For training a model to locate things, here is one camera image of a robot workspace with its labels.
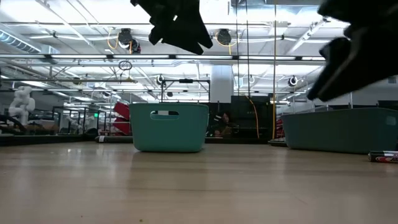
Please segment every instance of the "teal plastic basket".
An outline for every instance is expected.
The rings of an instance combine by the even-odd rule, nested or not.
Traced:
[[[134,146],[142,152],[199,152],[205,143],[209,108],[181,103],[130,106]],[[176,111],[178,115],[154,114]]]
[[[282,116],[286,143],[292,149],[367,154],[393,151],[398,112],[360,108]]]

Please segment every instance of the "wooden floor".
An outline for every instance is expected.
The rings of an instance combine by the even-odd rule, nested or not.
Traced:
[[[253,145],[0,147],[0,223],[397,223],[398,165]]]

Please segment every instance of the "white pillar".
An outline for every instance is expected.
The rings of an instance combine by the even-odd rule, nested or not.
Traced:
[[[213,66],[210,85],[210,103],[231,103],[231,96],[234,94],[232,66]]]

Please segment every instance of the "white humanoid robot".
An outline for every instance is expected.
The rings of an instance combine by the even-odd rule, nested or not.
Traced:
[[[12,101],[8,112],[10,116],[19,115],[19,122],[27,125],[29,112],[35,110],[35,100],[30,97],[32,88],[29,86],[20,86],[14,93],[14,101]]]

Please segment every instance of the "person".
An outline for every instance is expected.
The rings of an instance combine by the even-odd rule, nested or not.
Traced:
[[[234,126],[231,120],[231,114],[229,112],[224,112],[221,119],[219,120],[218,125],[215,128],[214,136],[215,137],[228,137],[231,135],[231,128]]]

